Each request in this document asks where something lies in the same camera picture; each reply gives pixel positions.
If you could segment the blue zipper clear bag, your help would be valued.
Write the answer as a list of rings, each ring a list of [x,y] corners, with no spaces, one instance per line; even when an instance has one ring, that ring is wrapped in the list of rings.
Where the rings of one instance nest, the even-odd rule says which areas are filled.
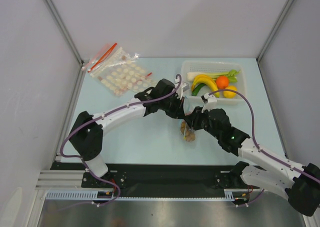
[[[183,110],[184,110],[184,113],[186,114],[186,115],[189,115],[189,114],[191,114],[192,113],[192,111],[194,110],[194,107],[193,107],[193,105],[191,104],[191,102],[190,102],[190,100],[187,98],[187,97],[185,97],[184,98],[184,103],[183,103]]]

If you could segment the brown longan bunch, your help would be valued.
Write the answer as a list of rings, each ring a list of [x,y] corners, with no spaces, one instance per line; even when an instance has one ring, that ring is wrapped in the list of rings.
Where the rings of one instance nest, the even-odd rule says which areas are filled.
[[[180,124],[180,133],[183,135],[183,139],[186,142],[193,142],[196,140],[195,131],[190,128],[185,121],[182,121]]]

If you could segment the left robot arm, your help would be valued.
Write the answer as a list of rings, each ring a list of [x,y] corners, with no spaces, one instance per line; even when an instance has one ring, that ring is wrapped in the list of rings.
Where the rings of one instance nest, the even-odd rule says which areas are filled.
[[[134,119],[142,118],[159,110],[173,119],[182,119],[184,113],[184,91],[189,84],[161,79],[155,87],[148,87],[134,95],[127,104],[107,112],[89,114],[81,112],[69,134],[69,141],[78,152],[79,158],[92,173],[92,181],[99,187],[110,182],[110,174],[101,151],[103,137],[111,130]]]

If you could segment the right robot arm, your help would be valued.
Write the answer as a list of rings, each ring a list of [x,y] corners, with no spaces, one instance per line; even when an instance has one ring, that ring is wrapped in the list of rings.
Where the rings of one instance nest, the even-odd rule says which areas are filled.
[[[253,136],[232,126],[221,108],[208,111],[198,106],[185,121],[195,131],[205,130],[215,137],[224,151],[260,166],[257,169],[239,164],[241,170],[230,175],[235,187],[242,188],[245,184],[261,187],[286,199],[300,214],[314,215],[320,205],[318,166],[294,162],[259,146]]]

